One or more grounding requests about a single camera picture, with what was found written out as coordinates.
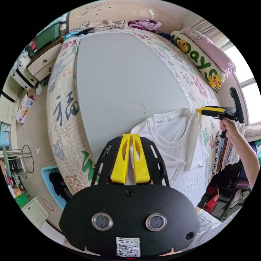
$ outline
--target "pillow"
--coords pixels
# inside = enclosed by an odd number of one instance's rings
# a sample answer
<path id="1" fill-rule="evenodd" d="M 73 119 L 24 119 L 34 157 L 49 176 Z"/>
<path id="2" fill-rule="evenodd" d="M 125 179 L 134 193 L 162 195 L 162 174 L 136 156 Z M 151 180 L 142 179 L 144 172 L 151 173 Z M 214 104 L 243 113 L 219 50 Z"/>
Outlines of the pillow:
<path id="1" fill-rule="evenodd" d="M 183 28 L 182 31 L 209 56 L 209 58 L 218 66 L 218 68 L 226 75 L 226 77 L 228 77 L 230 73 L 236 72 L 236 66 L 232 60 L 208 37 L 194 29 L 187 27 Z"/>
<path id="2" fill-rule="evenodd" d="M 177 47 L 189 57 L 211 88 L 215 91 L 219 90 L 226 79 L 226 75 L 185 34 L 180 31 L 173 31 L 170 35 L 175 40 Z"/>

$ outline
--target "red circle on floor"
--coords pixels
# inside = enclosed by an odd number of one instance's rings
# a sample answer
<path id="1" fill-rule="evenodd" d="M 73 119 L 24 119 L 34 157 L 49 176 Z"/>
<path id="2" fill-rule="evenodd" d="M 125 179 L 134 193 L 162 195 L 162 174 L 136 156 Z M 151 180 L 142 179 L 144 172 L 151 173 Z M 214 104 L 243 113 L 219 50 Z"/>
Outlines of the red circle on floor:
<path id="1" fill-rule="evenodd" d="M 46 206 L 46 208 L 48 208 L 50 211 L 54 211 L 53 206 L 52 206 L 47 200 L 43 199 L 43 204 L 44 204 L 44 205 Z"/>

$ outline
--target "t-shirt sleeve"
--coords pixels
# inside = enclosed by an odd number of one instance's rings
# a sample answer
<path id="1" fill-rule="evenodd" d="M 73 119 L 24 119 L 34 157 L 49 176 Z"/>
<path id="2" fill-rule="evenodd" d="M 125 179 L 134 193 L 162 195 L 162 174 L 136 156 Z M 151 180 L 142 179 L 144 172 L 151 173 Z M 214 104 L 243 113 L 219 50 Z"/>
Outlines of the t-shirt sleeve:
<path id="1" fill-rule="evenodd" d="M 198 234 L 195 236 L 194 241 L 183 251 L 192 249 L 194 247 L 198 247 L 211 240 L 231 222 L 231 220 L 235 217 L 238 211 L 233 213 L 228 219 L 226 219 L 222 223 L 218 219 L 214 218 L 212 215 L 207 213 L 205 210 L 200 210 L 197 213 L 200 222 L 200 230 Z"/>

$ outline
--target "window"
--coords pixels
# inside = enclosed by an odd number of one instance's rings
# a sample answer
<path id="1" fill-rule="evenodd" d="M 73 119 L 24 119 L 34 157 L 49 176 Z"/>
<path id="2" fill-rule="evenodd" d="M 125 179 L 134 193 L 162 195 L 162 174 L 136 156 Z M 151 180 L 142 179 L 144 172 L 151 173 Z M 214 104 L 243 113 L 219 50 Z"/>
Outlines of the window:
<path id="1" fill-rule="evenodd" d="M 231 44 L 229 44 L 222 49 L 236 65 L 237 71 L 235 75 L 245 97 L 249 115 L 249 125 L 261 123 L 261 94 L 251 69 L 234 45 L 231 46 Z"/>

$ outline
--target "purple clothing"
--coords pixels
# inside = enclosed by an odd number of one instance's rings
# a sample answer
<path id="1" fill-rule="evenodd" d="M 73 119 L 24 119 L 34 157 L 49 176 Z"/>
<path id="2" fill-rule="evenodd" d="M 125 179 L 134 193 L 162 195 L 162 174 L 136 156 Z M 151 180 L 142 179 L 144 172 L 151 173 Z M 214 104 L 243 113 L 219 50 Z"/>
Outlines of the purple clothing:
<path id="1" fill-rule="evenodd" d="M 154 21 L 154 20 L 136 20 L 136 21 L 131 21 L 128 22 L 129 27 L 134 27 L 138 28 L 141 30 L 148 30 L 151 32 L 156 32 L 156 29 L 161 27 L 161 22 L 159 21 Z"/>

